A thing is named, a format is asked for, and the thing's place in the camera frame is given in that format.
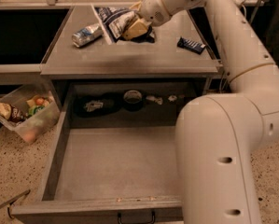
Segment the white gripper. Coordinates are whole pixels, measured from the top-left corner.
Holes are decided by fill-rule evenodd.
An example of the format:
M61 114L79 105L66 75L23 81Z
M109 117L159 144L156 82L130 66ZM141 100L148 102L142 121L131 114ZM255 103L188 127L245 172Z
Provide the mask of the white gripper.
M131 10L139 11L143 19L137 19L122 34L125 40L132 40L144 35L150 26L162 26L172 17L169 11L170 0L142 0L130 6Z

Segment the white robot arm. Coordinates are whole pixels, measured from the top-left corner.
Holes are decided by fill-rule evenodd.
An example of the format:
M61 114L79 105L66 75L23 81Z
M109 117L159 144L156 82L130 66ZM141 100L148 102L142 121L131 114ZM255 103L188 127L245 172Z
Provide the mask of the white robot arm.
M163 25L203 6L230 92L199 97L176 123L185 224L261 224L252 152L279 138L279 68L233 0L142 0L140 17Z

